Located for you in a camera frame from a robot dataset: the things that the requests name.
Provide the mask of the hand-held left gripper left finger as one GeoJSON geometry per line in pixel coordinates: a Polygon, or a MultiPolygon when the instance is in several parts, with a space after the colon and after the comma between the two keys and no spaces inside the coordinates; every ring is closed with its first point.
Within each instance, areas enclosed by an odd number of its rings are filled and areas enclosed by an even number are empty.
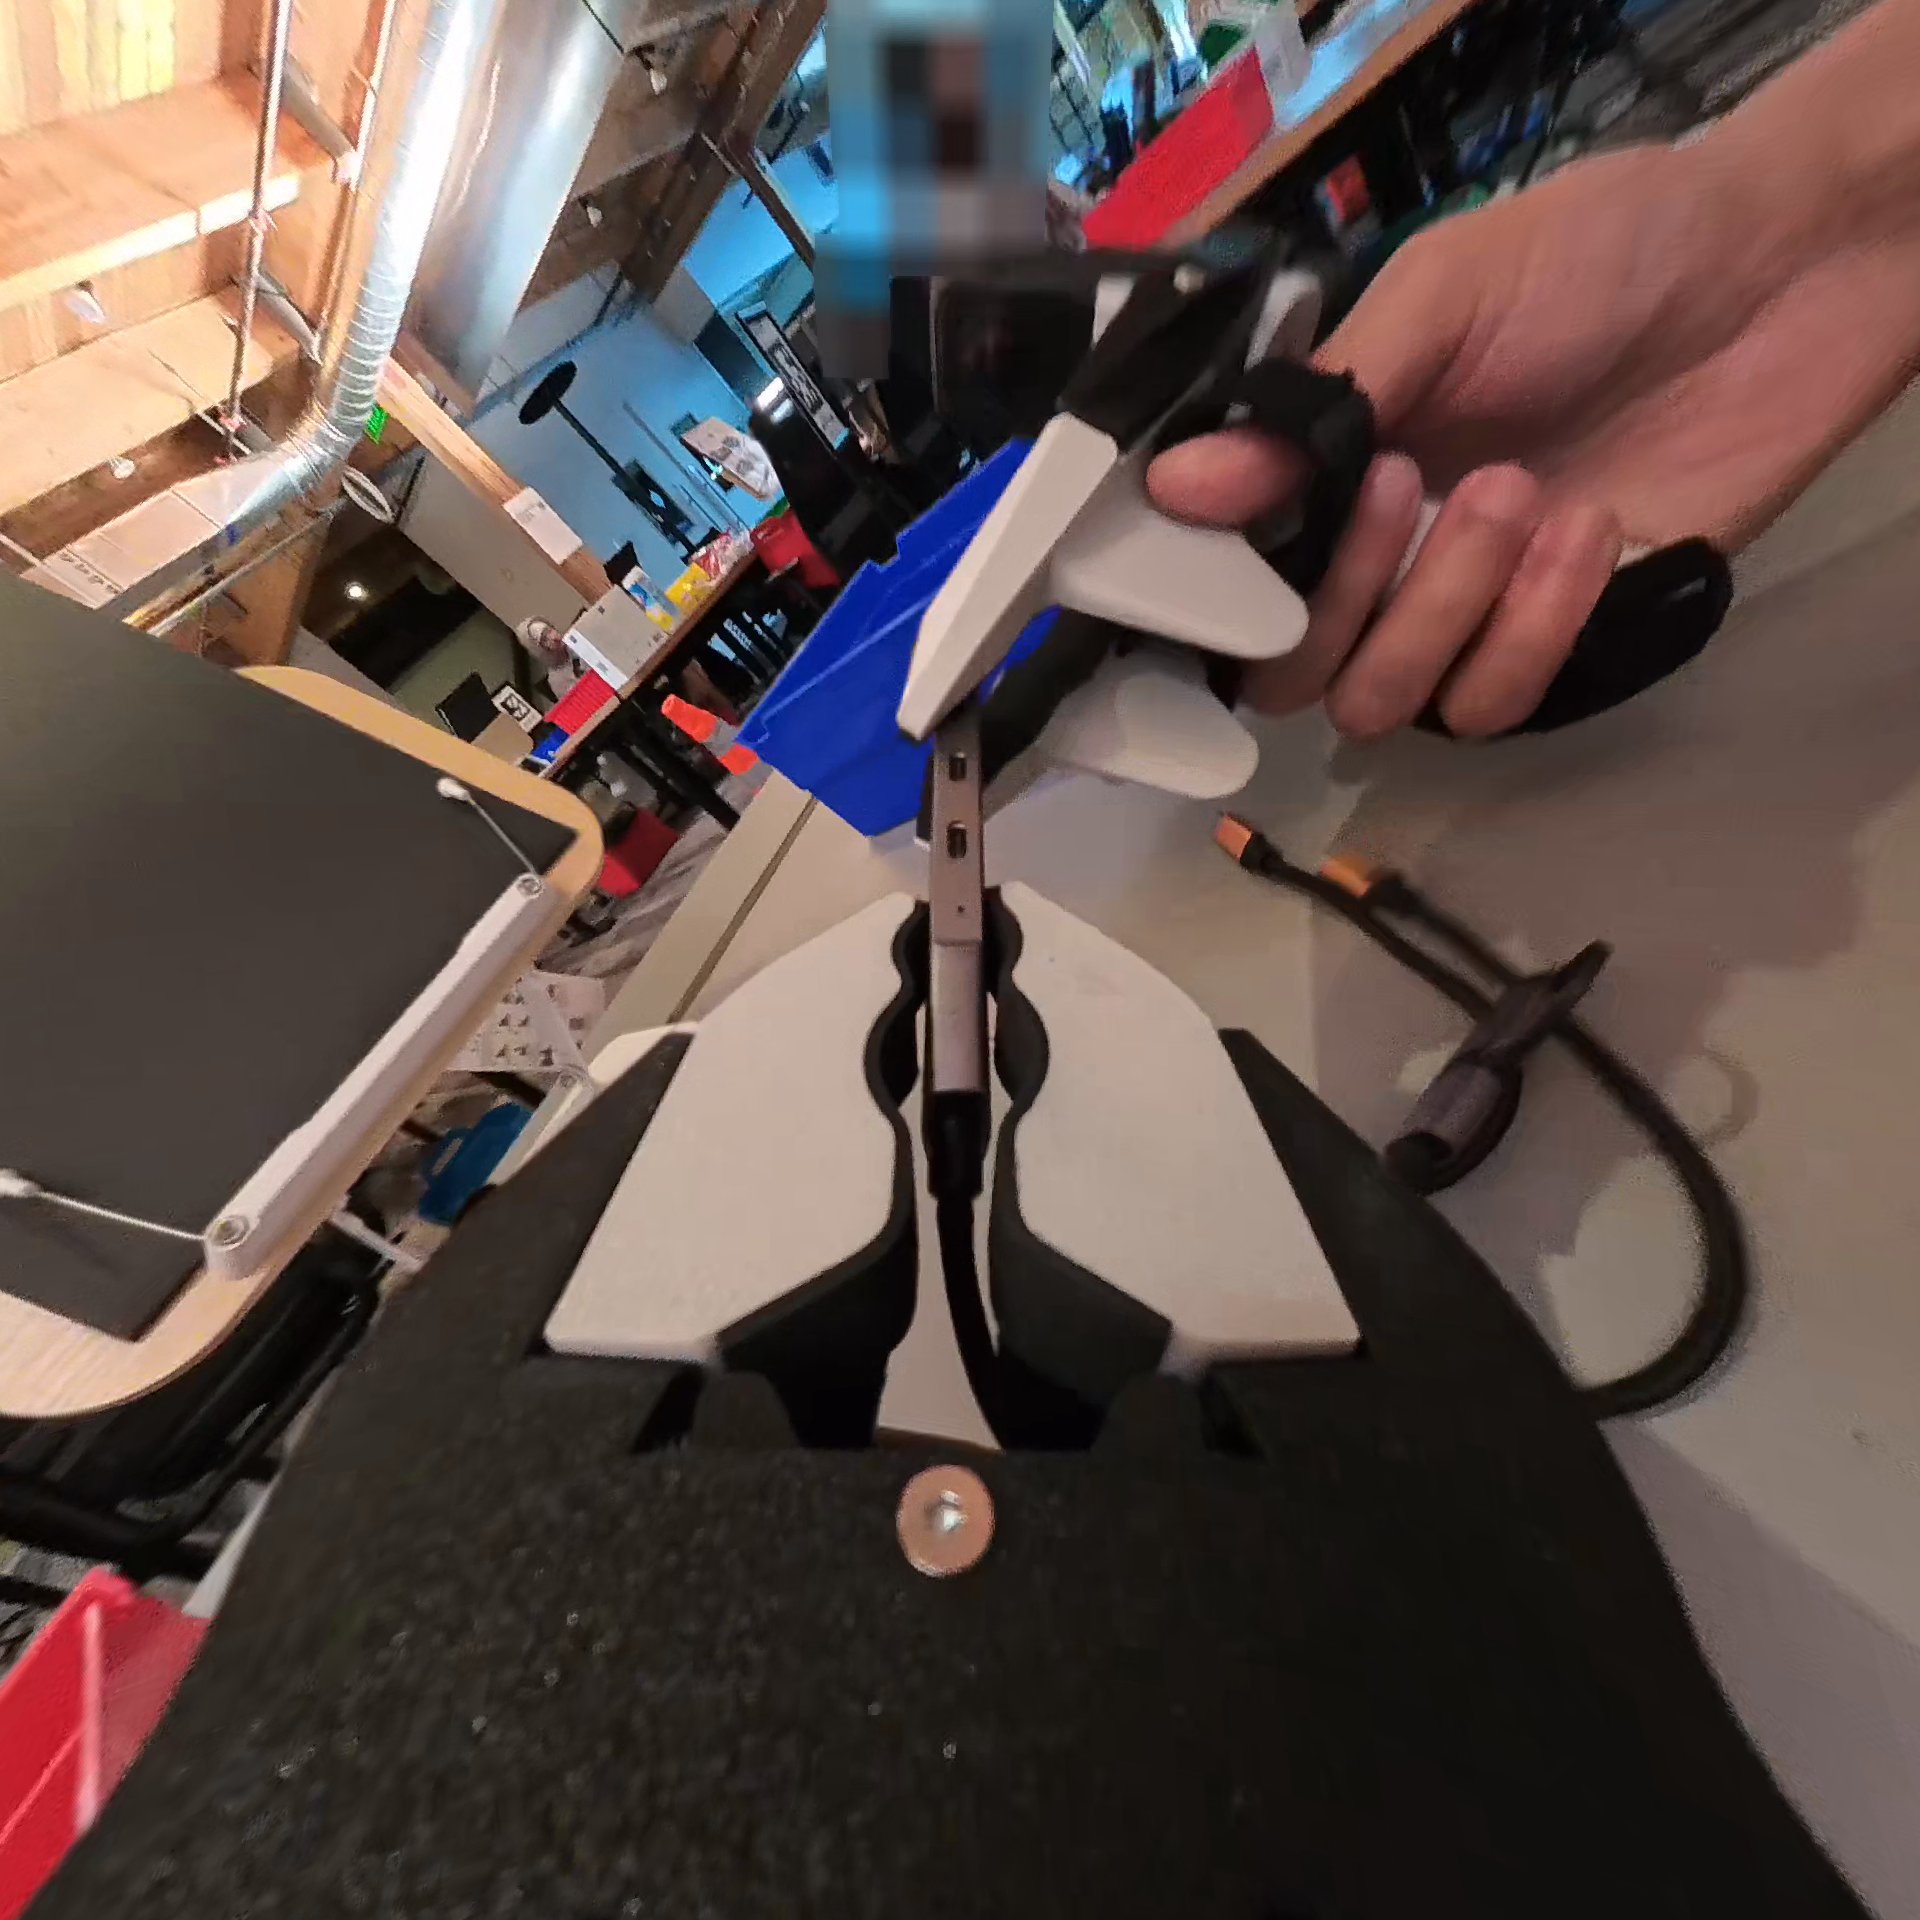
{"type": "Polygon", "coordinates": [[[664,1087],[545,1323],[577,1357],[885,1370],[916,1312],[894,1034],[920,901],[893,891],[788,949],[641,1068],[664,1087]]]}

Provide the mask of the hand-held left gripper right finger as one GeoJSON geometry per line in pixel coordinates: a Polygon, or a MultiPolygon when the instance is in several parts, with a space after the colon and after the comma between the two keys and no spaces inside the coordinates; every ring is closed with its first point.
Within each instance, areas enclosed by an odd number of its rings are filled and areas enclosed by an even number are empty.
{"type": "Polygon", "coordinates": [[[996,905],[1002,1353],[1035,1374],[1352,1353],[1354,1312],[1210,1015],[1031,883],[996,905]]]}

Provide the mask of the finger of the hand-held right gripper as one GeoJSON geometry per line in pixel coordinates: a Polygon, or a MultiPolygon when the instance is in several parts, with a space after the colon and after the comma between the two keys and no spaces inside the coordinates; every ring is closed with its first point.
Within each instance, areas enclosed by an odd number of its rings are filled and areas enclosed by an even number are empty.
{"type": "Polygon", "coordinates": [[[1148,466],[1147,445],[1120,449],[1075,414],[1043,428],[923,611],[897,707],[906,737],[931,737],[1045,611],[1241,664],[1299,649],[1307,598],[1245,533],[1167,515],[1148,466]]]}
{"type": "Polygon", "coordinates": [[[1102,659],[1045,723],[1043,766],[1217,801],[1256,776],[1260,745],[1204,659],[1102,659]]]}

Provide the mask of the blue storage bin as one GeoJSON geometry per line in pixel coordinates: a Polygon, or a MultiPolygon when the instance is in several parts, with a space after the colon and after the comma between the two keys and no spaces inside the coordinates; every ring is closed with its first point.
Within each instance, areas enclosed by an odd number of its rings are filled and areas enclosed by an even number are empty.
{"type": "Polygon", "coordinates": [[[805,637],[736,739],[866,838],[919,818],[932,745],[899,725],[923,613],[1006,491],[1032,439],[973,469],[866,562],[805,637]]]}

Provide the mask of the dark grey USB hub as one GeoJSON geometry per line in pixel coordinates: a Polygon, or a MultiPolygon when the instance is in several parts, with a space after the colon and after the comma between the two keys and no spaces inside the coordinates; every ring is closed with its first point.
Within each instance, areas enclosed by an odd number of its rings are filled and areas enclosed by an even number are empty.
{"type": "MultiPolygon", "coordinates": [[[[992,1117],[990,1003],[996,979],[990,962],[1006,953],[1006,940],[990,933],[984,859],[988,779],[1011,761],[1009,754],[995,755],[996,745],[999,737],[978,707],[965,702],[936,728],[924,776],[924,1145],[943,1281],[963,1364],[992,1434],[1006,1437],[1022,1436],[1026,1408],[1012,1357],[990,1332],[973,1242],[992,1117]]],[[[1421,1196],[1456,1188],[1486,1164],[1519,1119],[1526,1061],[1545,1043],[1565,1047],[1666,1164],[1693,1211],[1699,1253],[1693,1307],[1681,1330],[1639,1367],[1582,1386],[1578,1396],[1598,1421],[1639,1418],[1688,1398],[1728,1359],[1749,1322],[1755,1259],[1739,1201],[1710,1151],[1669,1098],[1580,1014],[1615,949],[1594,940],[1560,963],[1522,972],[1467,921],[1437,905],[1493,948],[1521,979],[1496,997],[1488,1015],[1471,1022],[1380,1151],[1380,1166],[1421,1196]]]]}

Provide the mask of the person's right forearm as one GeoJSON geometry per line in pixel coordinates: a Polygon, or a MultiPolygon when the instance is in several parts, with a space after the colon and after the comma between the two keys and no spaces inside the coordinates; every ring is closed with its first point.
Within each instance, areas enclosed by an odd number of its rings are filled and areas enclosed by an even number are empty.
{"type": "Polygon", "coordinates": [[[1918,4],[1865,12],[1835,53],[1840,340],[1898,393],[1918,364],[1918,4]]]}

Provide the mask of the grey desk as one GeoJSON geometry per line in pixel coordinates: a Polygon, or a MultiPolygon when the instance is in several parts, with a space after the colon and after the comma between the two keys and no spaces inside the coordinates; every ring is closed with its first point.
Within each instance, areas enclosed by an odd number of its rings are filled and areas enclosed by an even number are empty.
{"type": "MultiPolygon", "coordinates": [[[[1876,1915],[1916,1915],[1916,384],[1739,563],[1693,667],[1618,713],[1488,747],[1256,725],[1233,809],[1310,865],[1406,875],[1515,963],[1612,960],[1589,1022],[1734,1190],[1736,1349],[1606,1440],[1776,1780],[1876,1915]]],[[[1458,1015],[1322,907],[1214,848],[1217,809],[1054,779],[992,833],[1031,882],[1245,1027],[1385,1140],[1458,1015]]],[[[773,776],[589,1047],[697,1019],[919,862],[773,776]]],[[[1654,1352],[1690,1214],[1559,1052],[1440,1207],[1585,1377],[1654,1352]]]]}

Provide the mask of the person's right hand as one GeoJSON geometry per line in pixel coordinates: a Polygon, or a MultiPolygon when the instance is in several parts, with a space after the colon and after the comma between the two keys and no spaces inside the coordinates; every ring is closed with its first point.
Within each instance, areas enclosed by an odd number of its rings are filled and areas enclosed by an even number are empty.
{"type": "Polygon", "coordinates": [[[1308,600],[1251,670],[1267,713],[1351,737],[1439,707],[1456,735],[1543,706],[1630,548],[1730,545],[1733,454],[1701,380],[1813,255],[1816,119],[1753,97],[1679,148],[1582,160],[1421,232],[1310,357],[1378,449],[1308,600]]]}

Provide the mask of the white printed marker sheet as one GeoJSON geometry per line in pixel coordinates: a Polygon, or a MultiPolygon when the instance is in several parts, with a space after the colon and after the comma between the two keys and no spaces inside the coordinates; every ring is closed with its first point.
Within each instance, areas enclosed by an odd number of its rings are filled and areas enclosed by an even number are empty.
{"type": "Polygon", "coordinates": [[[604,1018],[608,985],[573,972],[525,972],[448,1061],[453,1072],[574,1078],[582,1043],[604,1018]]]}

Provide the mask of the blue box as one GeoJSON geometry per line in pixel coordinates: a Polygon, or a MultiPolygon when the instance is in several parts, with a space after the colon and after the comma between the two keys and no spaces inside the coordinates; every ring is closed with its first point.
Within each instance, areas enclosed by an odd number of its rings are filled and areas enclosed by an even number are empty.
{"type": "Polygon", "coordinates": [[[492,1184],[533,1113],[533,1107],[505,1100],[426,1148],[418,1166],[422,1185],[415,1203],[420,1219],[434,1228],[453,1228],[474,1198],[492,1184]]]}

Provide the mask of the orange traffic cone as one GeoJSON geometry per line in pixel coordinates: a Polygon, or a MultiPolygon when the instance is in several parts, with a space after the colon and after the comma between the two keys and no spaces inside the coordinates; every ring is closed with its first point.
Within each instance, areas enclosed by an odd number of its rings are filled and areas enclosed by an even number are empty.
{"type": "Polygon", "coordinates": [[[758,754],[740,737],[740,723],[668,692],[661,702],[663,717],[683,735],[701,745],[728,774],[747,776],[761,763],[758,754]]]}

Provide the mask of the wooden-edged table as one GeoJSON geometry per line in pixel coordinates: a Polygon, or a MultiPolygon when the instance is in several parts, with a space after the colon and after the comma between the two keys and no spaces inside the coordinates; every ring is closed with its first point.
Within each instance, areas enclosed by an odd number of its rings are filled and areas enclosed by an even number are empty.
{"type": "Polygon", "coordinates": [[[1302,163],[1359,110],[1387,90],[1431,46],[1481,10],[1481,2],[1369,2],[1310,50],[1308,78],[1274,110],[1272,130],[1251,156],[1164,230],[1177,245],[1241,216],[1258,194],[1302,163]]]}

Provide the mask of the black panel wooden board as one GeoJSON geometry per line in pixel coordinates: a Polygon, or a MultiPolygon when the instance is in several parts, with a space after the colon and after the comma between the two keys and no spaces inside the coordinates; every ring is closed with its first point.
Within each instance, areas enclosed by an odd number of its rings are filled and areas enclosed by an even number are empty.
{"type": "Polygon", "coordinates": [[[604,862],[571,791],[4,575],[3,1410],[239,1332],[604,862]]]}

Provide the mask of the silver air duct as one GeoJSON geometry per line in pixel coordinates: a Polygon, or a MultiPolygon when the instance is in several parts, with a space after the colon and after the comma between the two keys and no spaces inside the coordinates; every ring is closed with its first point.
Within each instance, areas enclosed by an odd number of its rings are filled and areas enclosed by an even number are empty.
{"type": "Polygon", "coordinates": [[[314,495],[362,442],[500,13],[502,4],[483,2],[390,4],[389,61],[314,387],[279,443],[217,472],[221,539],[236,544],[314,495]]]}

